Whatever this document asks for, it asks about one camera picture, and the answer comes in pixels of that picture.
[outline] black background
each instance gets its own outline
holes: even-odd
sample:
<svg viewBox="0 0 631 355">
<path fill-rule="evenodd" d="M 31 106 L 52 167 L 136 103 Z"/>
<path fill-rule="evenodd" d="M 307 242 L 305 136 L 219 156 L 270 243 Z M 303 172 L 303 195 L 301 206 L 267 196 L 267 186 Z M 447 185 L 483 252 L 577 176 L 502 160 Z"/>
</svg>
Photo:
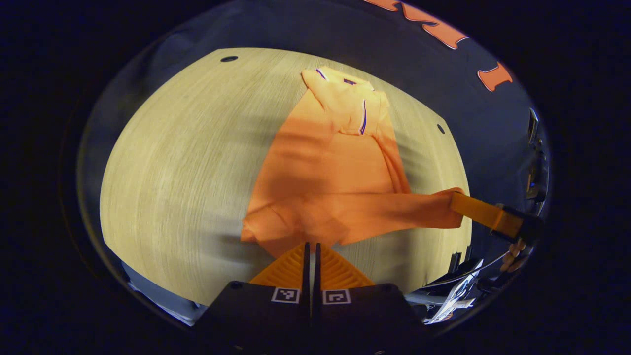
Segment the black background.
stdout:
<svg viewBox="0 0 631 355">
<path fill-rule="evenodd" d="M 530 93 L 553 151 L 547 238 L 496 302 L 427 352 L 620 351 L 628 329 L 622 2 L 424 1 L 501 58 Z M 139 50 L 207 1 L 2 5 L 4 344 L 26 353 L 189 352 L 195 338 L 151 313 L 77 253 L 59 152 L 79 98 L 95 98 Z M 623 227 L 622 231 L 613 228 Z"/>
</svg>

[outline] wooden table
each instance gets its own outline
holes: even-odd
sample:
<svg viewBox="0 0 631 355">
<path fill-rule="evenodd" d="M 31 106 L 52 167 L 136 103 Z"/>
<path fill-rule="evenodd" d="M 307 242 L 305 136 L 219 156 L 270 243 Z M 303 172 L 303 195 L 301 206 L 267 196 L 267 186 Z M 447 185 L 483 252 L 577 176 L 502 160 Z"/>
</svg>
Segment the wooden table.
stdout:
<svg viewBox="0 0 631 355">
<path fill-rule="evenodd" d="M 228 56 L 238 59 L 221 61 Z M 449 127 L 403 91 L 308 54 L 220 49 L 160 87 L 117 140 L 100 198 L 109 248 L 154 283 L 201 304 L 229 280 L 248 281 L 269 265 L 258 244 L 240 242 L 241 220 L 274 135 L 306 90 L 300 72 L 321 66 L 387 94 L 414 193 L 454 186 L 469 193 Z M 375 283 L 409 292 L 445 274 L 470 240 L 465 218 L 459 229 L 392 232 L 334 249 Z"/>
</svg>

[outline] orange polo shirt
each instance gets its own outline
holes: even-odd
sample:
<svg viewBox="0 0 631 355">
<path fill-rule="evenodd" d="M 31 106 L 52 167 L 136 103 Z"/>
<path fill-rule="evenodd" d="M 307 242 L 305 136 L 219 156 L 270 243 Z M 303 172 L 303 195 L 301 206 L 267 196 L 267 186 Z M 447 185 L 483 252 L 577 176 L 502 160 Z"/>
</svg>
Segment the orange polo shirt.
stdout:
<svg viewBox="0 0 631 355">
<path fill-rule="evenodd" d="M 410 193 L 384 92 L 328 67 L 302 78 L 308 89 L 263 162 L 242 241 L 279 257 L 305 241 L 331 246 L 460 226 L 462 215 L 449 210 L 454 189 Z"/>
</svg>

